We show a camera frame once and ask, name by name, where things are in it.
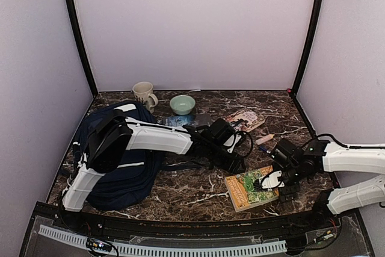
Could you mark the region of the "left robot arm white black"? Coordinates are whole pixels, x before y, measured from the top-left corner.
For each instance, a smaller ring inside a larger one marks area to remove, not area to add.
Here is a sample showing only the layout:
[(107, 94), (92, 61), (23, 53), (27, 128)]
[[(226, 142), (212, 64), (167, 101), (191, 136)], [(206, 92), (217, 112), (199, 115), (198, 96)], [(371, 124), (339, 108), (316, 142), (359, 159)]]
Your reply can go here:
[(245, 159), (234, 151), (249, 137), (223, 119), (211, 125), (169, 127), (110, 112), (80, 147), (81, 156), (61, 197), (61, 220), (71, 230), (85, 225), (79, 213), (88, 202), (101, 211), (120, 210), (139, 203), (151, 192), (163, 169), (165, 153), (207, 158), (211, 168), (243, 173)]

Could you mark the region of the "orange green paperback book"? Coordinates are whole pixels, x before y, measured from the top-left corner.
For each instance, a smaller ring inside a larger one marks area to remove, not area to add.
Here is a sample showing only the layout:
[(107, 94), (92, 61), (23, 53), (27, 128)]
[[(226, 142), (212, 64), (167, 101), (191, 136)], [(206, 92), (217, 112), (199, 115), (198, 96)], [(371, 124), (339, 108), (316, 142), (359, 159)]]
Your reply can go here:
[(272, 172), (272, 166), (262, 167), (249, 172), (228, 176), (225, 185), (236, 212), (245, 211), (279, 199), (278, 189), (257, 190), (256, 181)]

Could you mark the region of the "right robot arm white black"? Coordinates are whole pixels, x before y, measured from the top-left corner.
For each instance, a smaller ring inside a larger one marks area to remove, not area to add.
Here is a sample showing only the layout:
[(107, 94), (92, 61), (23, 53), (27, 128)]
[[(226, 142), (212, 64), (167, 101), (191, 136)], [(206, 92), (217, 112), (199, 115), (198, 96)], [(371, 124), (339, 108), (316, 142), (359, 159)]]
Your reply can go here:
[(320, 193), (314, 211), (307, 216), (312, 229), (320, 229), (330, 215), (372, 205), (384, 204), (384, 145), (343, 144), (331, 134), (321, 134), (301, 146), (280, 140), (270, 157), (274, 170), (261, 184), (265, 189), (288, 188), (317, 173), (374, 173), (370, 180)]

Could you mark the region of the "navy blue student backpack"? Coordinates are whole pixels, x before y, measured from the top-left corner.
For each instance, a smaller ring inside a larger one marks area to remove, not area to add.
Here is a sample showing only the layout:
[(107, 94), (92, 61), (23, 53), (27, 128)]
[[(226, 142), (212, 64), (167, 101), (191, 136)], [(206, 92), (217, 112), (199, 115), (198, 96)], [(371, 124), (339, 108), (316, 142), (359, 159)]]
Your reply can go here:
[(99, 109), (75, 132), (74, 169), (61, 204), (72, 212), (85, 202), (101, 211), (136, 204), (150, 194), (165, 153), (184, 155), (191, 145), (186, 129), (157, 124), (137, 101)]

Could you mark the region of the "pink illustrated paperback book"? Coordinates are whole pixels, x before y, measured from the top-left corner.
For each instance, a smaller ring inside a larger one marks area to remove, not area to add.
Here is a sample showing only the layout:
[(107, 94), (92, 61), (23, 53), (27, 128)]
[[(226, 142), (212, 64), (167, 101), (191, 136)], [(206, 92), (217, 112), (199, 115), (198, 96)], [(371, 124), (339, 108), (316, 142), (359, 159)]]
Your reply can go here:
[(235, 131), (251, 132), (265, 123), (265, 117), (243, 108), (225, 118)]

